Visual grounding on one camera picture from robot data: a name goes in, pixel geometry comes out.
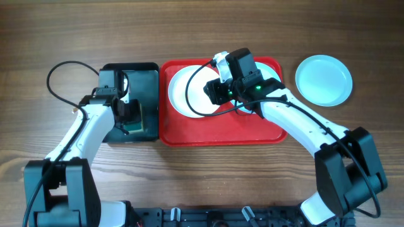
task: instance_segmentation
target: wood grain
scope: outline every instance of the wood grain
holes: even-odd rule
[[[51,151],[75,118],[46,90],[52,66],[162,65],[241,47],[277,59],[286,85],[319,114],[373,134],[389,187],[379,196],[381,218],[358,214],[358,226],[404,226],[403,1],[14,3],[0,6],[0,226],[21,224],[24,166]],[[297,91],[295,70],[314,54],[349,68],[354,89],[343,105],[314,106]],[[58,69],[51,81],[76,102],[96,84],[80,66]],[[292,205],[316,190],[314,161],[291,137],[267,146],[103,144],[92,172],[103,200],[136,207]],[[373,211],[371,202],[364,207]]]

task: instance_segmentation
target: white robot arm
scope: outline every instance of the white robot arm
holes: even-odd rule
[[[334,124],[298,101],[277,80],[264,80],[248,49],[221,52],[210,64],[217,67],[220,76],[204,87],[213,104],[221,105],[231,99],[238,99],[244,105],[252,103],[250,108],[261,118],[286,130],[315,159],[320,193],[316,192],[300,205],[301,213],[308,222],[319,225],[335,215],[342,217],[371,197],[378,210],[373,217],[380,215],[376,193],[387,187],[387,179],[372,137],[366,130],[358,128],[351,132]],[[344,149],[353,150],[354,155]],[[355,164],[344,166],[343,156],[355,159]]]

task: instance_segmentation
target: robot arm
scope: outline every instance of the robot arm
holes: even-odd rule
[[[221,105],[231,99],[252,103],[250,109],[285,129],[313,156],[318,192],[300,206],[308,222],[319,225],[335,215],[342,218],[370,199],[370,189],[366,187],[364,177],[369,180],[375,194],[387,187],[376,146],[365,129],[359,127],[349,131],[336,125],[298,101],[281,82],[273,78],[264,80],[248,49],[221,52],[214,56],[211,64],[217,67],[220,75],[219,79],[207,82],[204,87],[213,104]],[[343,164],[342,158],[348,155],[319,123],[348,147],[359,166]],[[359,168],[364,169],[366,176],[359,173]]]
[[[79,106],[86,112],[87,120],[69,151],[57,162],[51,177],[44,181],[35,197],[29,214],[30,226],[125,226],[128,217],[134,217],[128,208],[129,202],[100,201],[90,171],[107,133],[125,122],[141,120],[138,101],[125,99],[127,92],[123,89],[121,73],[100,71],[97,94],[84,96],[80,101]],[[24,170],[27,202],[44,172],[55,162],[82,122],[83,113],[79,111],[68,133],[45,160],[28,162]],[[68,194],[51,195],[49,190],[60,185],[67,187]]]

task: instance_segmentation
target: red tray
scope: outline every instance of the red tray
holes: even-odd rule
[[[216,146],[241,144],[274,144],[286,138],[286,131],[256,114],[240,116],[235,112],[216,117],[193,119],[177,112],[171,105],[168,87],[171,78],[182,68],[202,65],[210,59],[173,60],[166,62],[160,70],[158,133],[168,146]],[[282,80],[279,63],[270,57],[255,57],[255,61],[272,67]],[[234,107],[223,104],[217,112]]]

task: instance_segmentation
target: light blue plate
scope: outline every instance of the light blue plate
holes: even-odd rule
[[[275,79],[279,80],[279,82],[281,82],[278,74],[270,66],[260,63],[260,62],[255,62],[255,65],[257,66],[257,68],[259,70],[261,70],[261,73],[263,74],[264,79],[275,78]],[[241,107],[239,110],[241,110],[245,113],[251,113],[251,110],[248,110],[244,107]]]
[[[296,71],[296,85],[304,98],[323,107],[343,103],[351,94],[352,77],[348,68],[334,57],[314,55]]]

